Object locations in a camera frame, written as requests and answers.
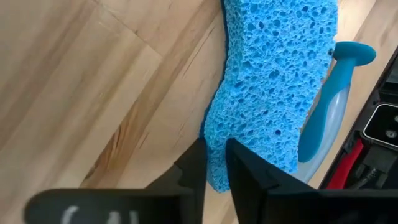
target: red component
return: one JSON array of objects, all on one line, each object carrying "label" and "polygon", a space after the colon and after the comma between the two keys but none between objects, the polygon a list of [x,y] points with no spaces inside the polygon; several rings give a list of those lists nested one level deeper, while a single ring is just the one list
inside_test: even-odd
[{"label": "red component", "polygon": [[359,139],[356,141],[356,144],[351,151],[351,153],[347,154],[342,158],[340,164],[338,165],[333,177],[331,178],[328,187],[326,189],[343,189],[344,185],[347,181],[347,177],[353,165],[362,152],[363,144]]}]

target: light wood surface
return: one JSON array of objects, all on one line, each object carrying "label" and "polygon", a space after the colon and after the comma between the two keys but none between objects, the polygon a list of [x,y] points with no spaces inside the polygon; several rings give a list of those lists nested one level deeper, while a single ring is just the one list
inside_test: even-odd
[{"label": "light wood surface", "polygon": [[[398,2],[339,0],[336,40],[377,59],[358,68],[317,187],[398,45]],[[0,7],[0,223],[21,223],[53,187],[139,188],[194,141],[224,62],[214,0],[3,1]],[[203,222],[237,223],[230,193],[207,187]]]}]

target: teal handle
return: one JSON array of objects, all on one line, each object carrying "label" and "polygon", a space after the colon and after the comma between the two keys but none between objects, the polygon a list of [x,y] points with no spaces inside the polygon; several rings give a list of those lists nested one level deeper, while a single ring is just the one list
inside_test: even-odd
[{"label": "teal handle", "polygon": [[376,52],[368,45],[357,42],[339,42],[333,57],[336,65],[328,80],[322,86],[317,107],[308,119],[298,144],[298,161],[308,162],[318,152],[325,135],[325,123],[330,101],[344,88],[351,84],[355,66],[366,65],[374,60]]}]

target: wooden floor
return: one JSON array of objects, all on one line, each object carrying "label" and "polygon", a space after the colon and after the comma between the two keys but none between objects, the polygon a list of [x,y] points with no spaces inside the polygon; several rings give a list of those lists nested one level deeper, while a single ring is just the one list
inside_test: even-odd
[{"label": "wooden floor", "polygon": [[[224,62],[218,0],[13,0],[0,7],[0,223],[54,187],[140,188],[197,136]],[[318,187],[398,45],[398,1],[339,0],[336,40],[372,45]],[[237,223],[208,187],[204,223]]]}]

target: blue sponge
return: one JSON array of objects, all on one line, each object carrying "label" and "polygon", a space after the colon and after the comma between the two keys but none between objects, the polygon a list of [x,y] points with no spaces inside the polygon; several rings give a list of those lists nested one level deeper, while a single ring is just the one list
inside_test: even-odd
[{"label": "blue sponge", "polygon": [[337,0],[224,0],[228,59],[204,132],[208,181],[229,189],[225,146],[236,138],[297,170],[300,128],[335,47]]}]

